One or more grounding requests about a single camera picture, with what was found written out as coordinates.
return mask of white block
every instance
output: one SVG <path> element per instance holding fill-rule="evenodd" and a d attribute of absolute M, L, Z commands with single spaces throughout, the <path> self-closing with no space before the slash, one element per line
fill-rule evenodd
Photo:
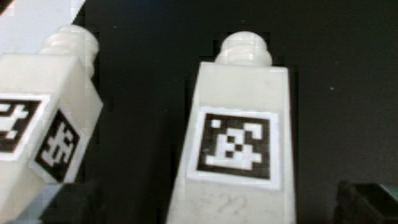
<path fill-rule="evenodd" d="M 287 70 L 248 32 L 200 64 L 167 223 L 294 223 Z"/>
<path fill-rule="evenodd" d="M 0 57 L 0 223 L 19 215 L 44 183 L 74 181 L 94 131 L 103 104 L 92 68 L 67 46 L 71 36 L 83 38 L 78 43 L 94 41 L 79 48 L 94 46 L 95 55 L 92 35 L 67 26 L 56 44 L 46 43 L 63 55 L 46 50 Z M 16 132 L 12 139 L 7 132 Z"/>

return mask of fiducial marker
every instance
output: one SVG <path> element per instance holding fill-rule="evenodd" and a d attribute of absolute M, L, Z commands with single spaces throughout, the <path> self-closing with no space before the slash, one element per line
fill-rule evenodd
<path fill-rule="evenodd" d="M 0 57 L 0 223 L 46 183 L 72 182 L 101 111 L 90 76 L 97 41 L 78 26 L 39 54 Z"/>
<path fill-rule="evenodd" d="M 287 69 L 234 33 L 202 62 L 168 224 L 293 224 Z"/>

